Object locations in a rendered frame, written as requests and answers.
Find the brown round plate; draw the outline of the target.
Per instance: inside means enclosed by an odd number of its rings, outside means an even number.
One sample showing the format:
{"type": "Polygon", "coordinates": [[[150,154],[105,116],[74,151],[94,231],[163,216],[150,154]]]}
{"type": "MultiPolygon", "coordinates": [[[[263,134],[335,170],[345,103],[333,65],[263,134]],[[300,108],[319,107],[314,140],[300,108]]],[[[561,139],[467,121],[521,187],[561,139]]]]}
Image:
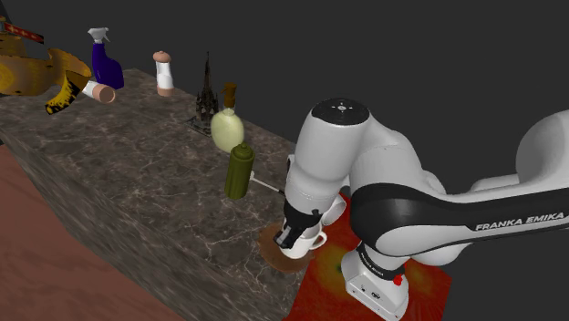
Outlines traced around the brown round plate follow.
{"type": "Polygon", "coordinates": [[[281,252],[281,248],[274,242],[274,236],[281,230],[282,223],[274,222],[259,231],[257,244],[259,254],[274,269],[285,274],[292,274],[305,269],[316,257],[313,250],[300,259],[291,259],[281,252]]]}

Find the yellow black-spotted toy figure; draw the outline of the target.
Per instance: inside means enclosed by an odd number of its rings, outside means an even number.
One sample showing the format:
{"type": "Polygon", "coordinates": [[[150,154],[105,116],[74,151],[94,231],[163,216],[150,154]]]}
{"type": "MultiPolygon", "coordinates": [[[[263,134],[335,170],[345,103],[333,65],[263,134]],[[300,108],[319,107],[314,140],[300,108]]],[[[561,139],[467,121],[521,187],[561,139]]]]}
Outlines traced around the yellow black-spotted toy figure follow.
{"type": "Polygon", "coordinates": [[[44,37],[14,26],[0,16],[0,94],[34,97],[54,85],[59,92],[45,104],[50,115],[69,107],[91,78],[90,68],[72,54],[49,48],[48,59],[29,57],[23,40],[39,44],[44,37]]]}

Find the dark tower figure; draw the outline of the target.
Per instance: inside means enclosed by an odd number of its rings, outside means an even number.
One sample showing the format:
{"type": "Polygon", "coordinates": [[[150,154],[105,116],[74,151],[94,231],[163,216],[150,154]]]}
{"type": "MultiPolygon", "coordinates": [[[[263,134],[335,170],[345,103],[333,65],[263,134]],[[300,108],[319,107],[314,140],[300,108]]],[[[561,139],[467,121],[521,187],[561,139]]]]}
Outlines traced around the dark tower figure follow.
{"type": "Polygon", "coordinates": [[[211,136],[212,117],[219,111],[218,95],[212,90],[210,52],[206,54],[203,88],[196,97],[195,115],[186,125],[204,136],[211,136]]]}

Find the red patterned robot stand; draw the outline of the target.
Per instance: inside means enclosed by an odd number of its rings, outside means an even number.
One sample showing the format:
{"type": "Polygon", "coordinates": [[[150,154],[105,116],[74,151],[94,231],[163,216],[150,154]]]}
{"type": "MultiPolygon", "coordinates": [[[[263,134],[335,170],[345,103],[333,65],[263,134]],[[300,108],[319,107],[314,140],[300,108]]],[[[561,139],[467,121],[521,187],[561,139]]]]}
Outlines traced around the red patterned robot stand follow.
{"type": "MultiPolygon", "coordinates": [[[[328,239],[315,257],[282,321],[385,321],[349,295],[341,274],[341,259],[356,248],[359,239],[349,226],[350,212],[324,228],[328,239]]],[[[405,263],[409,305],[401,321],[442,321],[451,277],[435,266],[414,260],[405,263]]]]}

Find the blue spray bottle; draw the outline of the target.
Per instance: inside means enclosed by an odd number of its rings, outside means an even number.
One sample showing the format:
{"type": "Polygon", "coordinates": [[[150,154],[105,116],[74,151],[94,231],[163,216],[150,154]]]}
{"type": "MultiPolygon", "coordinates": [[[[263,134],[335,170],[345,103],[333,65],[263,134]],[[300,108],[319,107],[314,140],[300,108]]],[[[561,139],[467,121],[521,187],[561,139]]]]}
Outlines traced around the blue spray bottle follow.
{"type": "Polygon", "coordinates": [[[104,39],[107,38],[107,27],[94,27],[88,30],[93,38],[91,63],[97,82],[114,89],[124,87],[123,71],[120,63],[106,53],[104,39]]]}

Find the white tan pepper mill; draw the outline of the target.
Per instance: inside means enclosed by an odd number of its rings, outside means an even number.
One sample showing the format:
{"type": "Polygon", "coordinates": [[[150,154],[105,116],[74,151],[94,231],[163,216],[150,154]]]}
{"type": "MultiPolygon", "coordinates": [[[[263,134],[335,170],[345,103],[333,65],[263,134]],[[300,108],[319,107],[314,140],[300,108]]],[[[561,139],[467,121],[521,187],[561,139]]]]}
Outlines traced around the white tan pepper mill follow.
{"type": "Polygon", "coordinates": [[[156,64],[157,92],[160,96],[171,97],[174,92],[171,56],[161,50],[153,54],[153,59],[156,64]]]}
{"type": "Polygon", "coordinates": [[[88,81],[82,93],[104,104],[112,103],[116,97],[114,88],[92,80],[88,81]]]}

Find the olive green bottle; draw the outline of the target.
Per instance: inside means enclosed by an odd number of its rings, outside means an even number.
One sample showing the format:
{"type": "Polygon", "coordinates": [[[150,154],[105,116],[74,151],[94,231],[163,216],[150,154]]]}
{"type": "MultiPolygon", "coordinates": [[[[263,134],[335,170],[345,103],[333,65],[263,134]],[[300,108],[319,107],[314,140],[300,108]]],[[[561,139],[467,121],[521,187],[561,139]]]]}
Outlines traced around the olive green bottle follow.
{"type": "Polygon", "coordinates": [[[237,200],[246,195],[254,158],[253,149],[245,142],[231,150],[224,186],[224,192],[228,198],[237,200]]]}

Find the pale yellow soap dispenser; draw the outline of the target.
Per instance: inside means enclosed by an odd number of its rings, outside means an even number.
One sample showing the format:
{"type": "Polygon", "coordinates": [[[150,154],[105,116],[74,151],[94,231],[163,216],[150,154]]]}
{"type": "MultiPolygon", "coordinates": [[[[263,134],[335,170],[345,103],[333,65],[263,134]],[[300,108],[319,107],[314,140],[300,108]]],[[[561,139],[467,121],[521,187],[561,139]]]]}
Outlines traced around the pale yellow soap dispenser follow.
{"type": "Polygon", "coordinates": [[[212,117],[211,121],[213,142],[220,150],[228,153],[244,140],[243,122],[234,110],[236,88],[233,82],[224,84],[222,109],[212,117]]]}

